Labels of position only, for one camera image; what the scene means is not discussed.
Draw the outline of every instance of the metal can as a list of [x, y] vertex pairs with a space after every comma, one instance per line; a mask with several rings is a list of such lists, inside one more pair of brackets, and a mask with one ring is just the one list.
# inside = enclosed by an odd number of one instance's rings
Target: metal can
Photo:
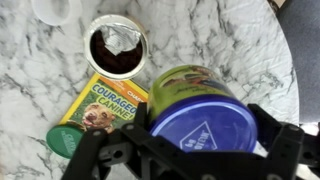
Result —
[[[114, 72], [109, 72], [101, 67], [96, 60], [94, 59], [92, 55], [92, 49], [91, 49], [91, 42], [92, 42], [92, 36], [96, 31], [100, 30], [103, 26], [108, 25], [108, 24], [120, 24], [122, 26], [129, 27], [131, 29], [134, 29], [138, 32], [141, 33], [140, 37], [140, 43], [142, 47], [142, 54], [141, 54], [141, 59], [138, 62], [138, 64], [128, 72], [121, 72], [121, 73], [114, 73]], [[88, 60], [90, 66], [100, 75], [109, 78], [109, 79], [114, 79], [114, 80], [126, 80], [126, 79], [131, 79], [134, 76], [136, 76], [144, 67], [146, 60], [149, 56], [149, 50], [148, 50], [148, 41], [147, 41], [147, 36], [144, 32], [144, 29], [142, 26], [137, 22], [134, 21], [132, 18], [127, 18], [121, 15], [105, 15], [101, 16], [97, 19], [95, 19], [88, 30], [86, 31], [84, 35], [84, 50], [85, 50], [85, 56], [86, 59]]]
[[148, 99], [150, 132], [180, 149], [253, 151], [255, 118], [217, 74], [201, 67], [176, 67], [161, 75]]

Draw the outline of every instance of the marble table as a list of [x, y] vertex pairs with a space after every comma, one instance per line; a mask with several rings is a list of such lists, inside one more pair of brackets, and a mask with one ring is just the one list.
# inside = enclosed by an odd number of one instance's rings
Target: marble table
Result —
[[[83, 0], [83, 7], [76, 22], [52, 27], [29, 1], [0, 2], [0, 179], [61, 177], [68, 161], [45, 135], [93, 74], [82, 35], [105, 14], [132, 16], [146, 29], [152, 57], [134, 78], [142, 86], [172, 67], [198, 64], [220, 74], [243, 103], [298, 124], [291, 55], [266, 0]], [[123, 171], [118, 166], [111, 179], [132, 178]]]

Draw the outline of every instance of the open can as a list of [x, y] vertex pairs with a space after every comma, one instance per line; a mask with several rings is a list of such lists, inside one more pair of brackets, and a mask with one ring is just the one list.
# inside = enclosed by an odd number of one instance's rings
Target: open can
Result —
[[[140, 41], [136, 48], [118, 56], [109, 53], [102, 43], [102, 35], [99, 34], [106, 25], [120, 25], [139, 32]], [[114, 80], [126, 80], [136, 76], [149, 56], [148, 42], [142, 26], [121, 15], [105, 15], [95, 19], [84, 35], [84, 48], [90, 66], [100, 75]], [[111, 60], [115, 57], [121, 57], [121, 61]]]

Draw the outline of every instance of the blue plastic lid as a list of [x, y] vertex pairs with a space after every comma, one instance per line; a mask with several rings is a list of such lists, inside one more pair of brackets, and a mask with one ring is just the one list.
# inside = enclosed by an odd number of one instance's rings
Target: blue plastic lid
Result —
[[239, 101], [202, 95], [179, 101], [158, 116], [151, 126], [185, 152], [240, 150], [252, 152], [257, 140], [255, 118]]

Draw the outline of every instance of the can lid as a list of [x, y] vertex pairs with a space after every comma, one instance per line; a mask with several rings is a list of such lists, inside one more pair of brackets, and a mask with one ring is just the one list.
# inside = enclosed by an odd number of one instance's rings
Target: can lid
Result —
[[219, 95], [201, 95], [179, 101], [151, 126], [185, 152], [240, 150], [252, 152], [257, 141], [255, 118], [239, 101]]
[[59, 125], [47, 133], [47, 144], [52, 151], [70, 159], [76, 150], [83, 132], [70, 125]]

